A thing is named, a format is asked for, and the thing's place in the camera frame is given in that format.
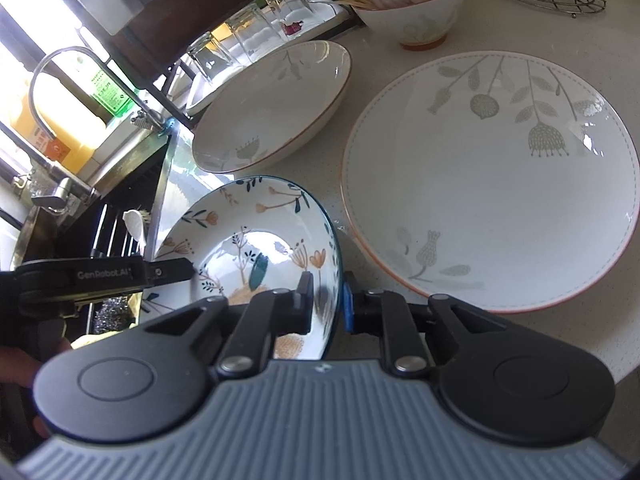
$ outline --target bowl base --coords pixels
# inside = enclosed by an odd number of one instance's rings
[[[400,46],[405,50],[430,50],[432,48],[436,48],[444,43],[444,40],[447,39],[447,35],[445,34],[443,37],[437,39],[436,41],[431,41],[431,43],[420,43],[420,44],[412,44],[407,45],[404,43],[400,43]]]

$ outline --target white countertop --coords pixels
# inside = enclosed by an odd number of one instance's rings
[[[363,286],[385,287],[423,302],[368,261],[350,241],[338,182],[342,149],[351,125],[390,81],[422,63],[472,50],[511,50],[558,63],[587,80],[616,109],[636,146],[640,145],[640,0],[607,0],[601,14],[578,16],[539,10],[514,0],[466,0],[446,42],[430,51],[408,52],[391,40],[358,28],[335,39],[353,58],[350,88],[334,117],[307,145],[265,171],[299,183],[319,200],[343,232],[344,268]],[[199,171],[190,151],[191,134],[181,131],[167,191],[159,206],[159,227],[148,250],[164,239],[180,215],[209,190],[232,179]],[[509,319],[575,344],[599,357],[616,381],[640,365],[640,236],[620,261],[590,290],[546,310]],[[361,336],[338,337],[344,346],[371,345]]]

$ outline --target oval white plate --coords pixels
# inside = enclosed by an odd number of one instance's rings
[[[204,171],[258,171],[303,146],[337,110],[351,73],[347,50],[299,43],[263,57],[220,87],[196,127]]]
[[[258,292],[296,288],[314,276],[311,332],[276,341],[279,358],[320,359],[342,296],[342,264],[331,221],[301,187],[272,176],[236,180],[198,200],[171,229],[156,260],[185,257],[198,271],[190,282],[145,292],[157,314],[223,294],[248,303]]]
[[[588,83],[511,52],[400,76],[354,125],[342,195],[360,242],[421,294],[494,312],[588,288],[638,220],[638,157]]]

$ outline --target gray ribbed panel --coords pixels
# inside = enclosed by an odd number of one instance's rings
[[[272,361],[223,383],[193,420],[153,441],[97,447],[52,438],[18,468],[33,480],[613,480],[596,440],[523,449],[452,420],[430,387],[377,361]]]

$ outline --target dish soap bottle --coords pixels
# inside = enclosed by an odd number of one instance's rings
[[[14,116],[12,127],[39,152],[76,174],[106,138],[106,127],[58,79],[42,73],[36,81],[34,101],[56,134],[56,138],[51,139],[36,124],[29,110],[30,79],[31,74],[24,81],[22,110]]]

